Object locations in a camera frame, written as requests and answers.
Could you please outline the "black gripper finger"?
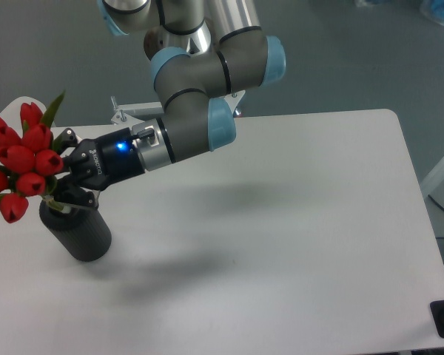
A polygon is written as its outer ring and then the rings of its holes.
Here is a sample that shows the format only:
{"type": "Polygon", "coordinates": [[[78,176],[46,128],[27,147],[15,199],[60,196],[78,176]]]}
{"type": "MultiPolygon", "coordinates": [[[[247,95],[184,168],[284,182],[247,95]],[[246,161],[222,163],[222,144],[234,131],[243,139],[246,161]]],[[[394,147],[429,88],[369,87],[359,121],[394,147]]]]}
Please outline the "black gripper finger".
{"type": "Polygon", "coordinates": [[[74,208],[98,209],[98,198],[95,193],[72,183],[59,180],[53,196],[55,201],[74,208]]]}
{"type": "Polygon", "coordinates": [[[76,148],[77,145],[77,135],[71,128],[64,129],[53,139],[53,151],[57,154],[62,154],[69,148],[76,148]]]}

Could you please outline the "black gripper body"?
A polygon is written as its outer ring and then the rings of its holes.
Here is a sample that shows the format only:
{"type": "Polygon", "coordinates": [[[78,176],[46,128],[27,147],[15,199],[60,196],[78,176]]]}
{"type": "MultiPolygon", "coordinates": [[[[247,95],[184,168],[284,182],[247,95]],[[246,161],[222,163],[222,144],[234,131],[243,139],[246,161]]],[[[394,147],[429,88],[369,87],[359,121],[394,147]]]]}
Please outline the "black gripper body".
{"type": "Polygon", "coordinates": [[[63,158],[67,174],[61,181],[104,191],[108,186],[144,173],[136,136],[130,129],[120,129],[97,138],[77,138],[77,147],[71,148],[71,153],[63,158]]]}

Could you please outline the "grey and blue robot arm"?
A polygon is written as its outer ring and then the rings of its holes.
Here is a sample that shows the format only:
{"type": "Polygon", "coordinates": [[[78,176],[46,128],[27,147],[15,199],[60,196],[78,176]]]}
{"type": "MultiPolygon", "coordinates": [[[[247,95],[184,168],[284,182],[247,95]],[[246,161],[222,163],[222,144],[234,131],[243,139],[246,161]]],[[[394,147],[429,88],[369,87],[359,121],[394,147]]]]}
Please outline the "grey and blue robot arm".
{"type": "Polygon", "coordinates": [[[263,33],[253,1],[100,1],[110,29],[122,35],[158,28],[152,85],[163,115],[81,140],[45,200],[58,210],[96,209],[108,186],[214,151],[235,140],[226,96],[279,81],[286,71],[280,40],[263,33]]]}

